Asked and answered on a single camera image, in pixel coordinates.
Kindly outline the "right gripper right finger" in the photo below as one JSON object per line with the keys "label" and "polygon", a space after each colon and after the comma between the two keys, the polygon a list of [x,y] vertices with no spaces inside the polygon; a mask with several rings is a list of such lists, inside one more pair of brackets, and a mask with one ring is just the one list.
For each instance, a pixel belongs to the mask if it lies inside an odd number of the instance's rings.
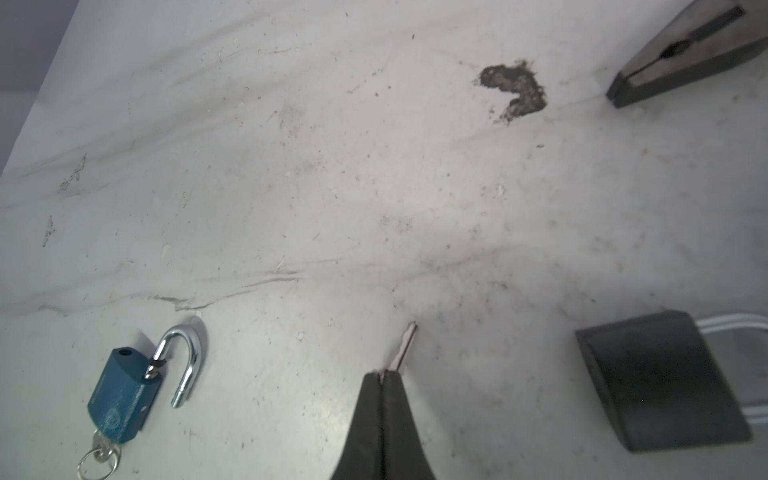
{"label": "right gripper right finger", "polygon": [[401,375],[385,370],[381,386],[383,478],[435,480]]}

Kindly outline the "blue padlock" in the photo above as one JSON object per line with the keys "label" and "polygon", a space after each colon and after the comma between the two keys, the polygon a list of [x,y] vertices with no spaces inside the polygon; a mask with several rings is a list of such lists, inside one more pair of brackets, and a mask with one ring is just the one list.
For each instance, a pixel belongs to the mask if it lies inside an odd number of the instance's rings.
{"label": "blue padlock", "polygon": [[152,356],[133,347],[112,350],[87,404],[97,432],[114,444],[133,440],[142,429],[163,382],[161,369],[168,360],[171,343],[187,345],[188,360],[171,406],[181,407],[192,391],[204,362],[197,330],[189,324],[169,328]]}

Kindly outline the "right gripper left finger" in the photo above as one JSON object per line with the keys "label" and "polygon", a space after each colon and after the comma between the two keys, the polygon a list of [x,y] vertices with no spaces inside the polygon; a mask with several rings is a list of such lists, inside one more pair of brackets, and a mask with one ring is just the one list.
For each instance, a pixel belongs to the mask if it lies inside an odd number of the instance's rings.
{"label": "right gripper left finger", "polygon": [[352,421],[333,480],[379,480],[383,467],[383,407],[380,376],[363,377]]}

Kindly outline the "yellow black pliers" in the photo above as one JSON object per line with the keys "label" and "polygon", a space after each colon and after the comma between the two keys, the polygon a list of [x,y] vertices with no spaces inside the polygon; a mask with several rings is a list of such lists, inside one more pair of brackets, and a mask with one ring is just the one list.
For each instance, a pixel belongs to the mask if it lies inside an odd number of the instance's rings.
{"label": "yellow black pliers", "polygon": [[765,1],[693,1],[619,70],[606,97],[623,108],[735,68],[766,50]]}

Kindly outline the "silver key with ring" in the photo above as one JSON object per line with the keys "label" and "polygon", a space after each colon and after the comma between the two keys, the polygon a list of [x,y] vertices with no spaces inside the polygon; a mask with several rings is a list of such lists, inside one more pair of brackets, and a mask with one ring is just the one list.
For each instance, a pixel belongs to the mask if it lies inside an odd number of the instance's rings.
{"label": "silver key with ring", "polygon": [[400,344],[395,352],[392,360],[386,367],[388,371],[399,372],[405,363],[408,352],[415,339],[415,335],[418,331],[418,325],[416,322],[410,322],[405,331],[402,334]]}

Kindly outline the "small black padlock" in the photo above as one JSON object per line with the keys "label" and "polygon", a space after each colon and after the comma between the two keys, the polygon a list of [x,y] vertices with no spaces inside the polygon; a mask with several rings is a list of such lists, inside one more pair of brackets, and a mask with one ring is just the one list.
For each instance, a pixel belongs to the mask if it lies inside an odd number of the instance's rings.
{"label": "small black padlock", "polygon": [[767,403],[742,403],[705,338],[734,330],[766,332],[767,318],[729,313],[695,319],[683,311],[576,331],[606,416],[631,453],[749,442],[767,422]]}

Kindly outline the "small dark debris piece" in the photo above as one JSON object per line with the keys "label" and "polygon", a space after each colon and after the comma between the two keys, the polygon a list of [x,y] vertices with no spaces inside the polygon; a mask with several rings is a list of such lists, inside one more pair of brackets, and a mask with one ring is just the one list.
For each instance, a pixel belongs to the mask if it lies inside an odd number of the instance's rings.
{"label": "small dark debris piece", "polygon": [[513,120],[540,112],[548,105],[544,87],[528,60],[518,59],[512,65],[491,65],[478,75],[477,83],[484,88],[510,94],[512,98],[503,108],[498,122]]}

